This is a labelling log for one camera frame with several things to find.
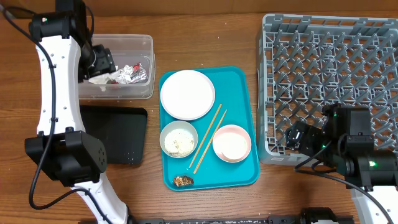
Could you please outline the white tissue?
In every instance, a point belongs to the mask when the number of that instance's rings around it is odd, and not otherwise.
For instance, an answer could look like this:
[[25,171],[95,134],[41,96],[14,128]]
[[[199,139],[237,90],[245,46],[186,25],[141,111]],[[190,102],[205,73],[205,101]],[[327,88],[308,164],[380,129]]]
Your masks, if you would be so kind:
[[100,89],[102,92],[106,91],[106,87],[104,85],[107,84],[118,84],[117,79],[120,76],[121,71],[115,71],[113,73],[105,73],[103,75],[98,75],[95,77],[92,77],[88,80],[89,83],[95,84],[95,85],[100,85]]

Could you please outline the red silver foil wrapper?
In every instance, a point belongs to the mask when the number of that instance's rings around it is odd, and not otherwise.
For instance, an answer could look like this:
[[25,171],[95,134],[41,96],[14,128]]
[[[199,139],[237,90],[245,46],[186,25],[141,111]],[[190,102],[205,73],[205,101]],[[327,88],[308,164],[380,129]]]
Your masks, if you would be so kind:
[[108,78],[106,78],[106,84],[129,85],[144,83],[148,81],[148,79],[149,76],[145,68],[141,63],[137,63],[133,66],[125,65],[123,68],[110,74]]

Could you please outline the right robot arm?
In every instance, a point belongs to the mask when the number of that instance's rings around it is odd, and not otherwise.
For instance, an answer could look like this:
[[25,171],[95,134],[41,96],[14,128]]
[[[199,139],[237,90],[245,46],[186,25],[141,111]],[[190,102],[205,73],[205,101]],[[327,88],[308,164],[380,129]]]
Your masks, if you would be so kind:
[[375,149],[369,109],[335,103],[322,115],[321,128],[296,121],[285,131],[287,147],[307,156],[294,171],[345,184],[362,223],[397,223],[397,156]]

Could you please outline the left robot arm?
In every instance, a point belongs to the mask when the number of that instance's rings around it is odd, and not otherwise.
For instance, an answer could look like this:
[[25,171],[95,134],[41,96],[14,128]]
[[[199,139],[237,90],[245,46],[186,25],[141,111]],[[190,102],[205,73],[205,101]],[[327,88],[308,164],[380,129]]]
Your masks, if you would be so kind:
[[128,206],[106,176],[104,144],[85,131],[78,86],[115,71],[109,49],[93,45],[83,1],[57,1],[52,13],[36,14],[29,24],[41,70],[41,112],[37,135],[25,140],[37,172],[78,194],[98,223],[132,223]]

